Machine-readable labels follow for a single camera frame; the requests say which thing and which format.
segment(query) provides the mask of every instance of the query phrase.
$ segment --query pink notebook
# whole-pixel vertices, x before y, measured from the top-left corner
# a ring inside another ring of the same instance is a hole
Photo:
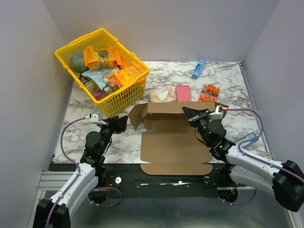
[[[176,99],[178,102],[191,101],[191,92],[189,85],[176,86]]]

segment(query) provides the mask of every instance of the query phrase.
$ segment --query wall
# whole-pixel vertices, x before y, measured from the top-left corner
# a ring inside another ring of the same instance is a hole
[[[274,159],[304,170],[304,1],[281,0],[245,62]],[[304,219],[304,207],[301,209]]]
[[[65,42],[106,28],[142,60],[245,60],[278,0],[44,0]]]
[[[0,30],[0,224],[25,228],[72,81],[54,57],[64,41],[41,0],[1,1]]]

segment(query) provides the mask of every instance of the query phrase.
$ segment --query marble table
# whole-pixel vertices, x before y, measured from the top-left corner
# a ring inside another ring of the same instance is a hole
[[[218,102],[227,104],[230,108],[252,108],[239,64],[236,62],[207,62],[197,80],[191,79],[197,62],[145,62],[145,64],[150,68],[150,74],[147,77],[144,97],[136,104],[149,102],[148,90],[165,85],[171,85],[174,89],[176,85],[190,85],[192,101],[198,101],[204,84],[213,84],[221,89]],[[124,110],[120,116],[128,114],[132,107],[133,105]],[[74,83],[63,125],[66,126],[69,122],[96,109],[94,102],[84,90]],[[232,141],[253,131],[259,131],[254,114],[248,112],[229,112],[223,119],[223,125],[227,130],[226,137]],[[99,127],[81,121],[70,126],[64,135],[65,151],[77,162],[84,152],[85,136],[90,131],[99,131]],[[128,120],[125,133],[113,136],[113,143],[105,155],[105,163],[143,163],[140,159],[140,147],[141,134],[144,131],[146,129],[143,124],[135,131]],[[271,158],[262,139],[246,149]],[[61,152],[59,142],[53,162],[69,163]]]

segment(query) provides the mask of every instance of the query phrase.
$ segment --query green melon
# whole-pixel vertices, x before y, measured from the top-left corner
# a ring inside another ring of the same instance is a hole
[[[89,68],[85,66],[84,54],[81,52],[72,55],[70,60],[70,66],[72,70],[80,74],[89,70]]]

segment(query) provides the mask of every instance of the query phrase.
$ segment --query yellow basket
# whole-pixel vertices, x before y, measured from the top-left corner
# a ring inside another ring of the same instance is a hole
[[[69,62],[71,56],[77,52],[83,52],[87,46],[95,48],[115,47],[121,56],[123,62],[128,66],[134,65],[141,73],[136,81],[128,86],[124,86],[104,99],[97,101],[88,91],[84,84],[79,80],[79,74],[74,72]],[[81,36],[64,47],[55,51],[55,56],[63,64],[63,67],[73,76],[95,104],[101,108],[108,117],[113,117],[132,105],[135,101],[143,97],[146,78],[149,74],[149,68],[132,52],[126,49],[116,37],[113,37],[107,30],[100,28],[94,32]]]

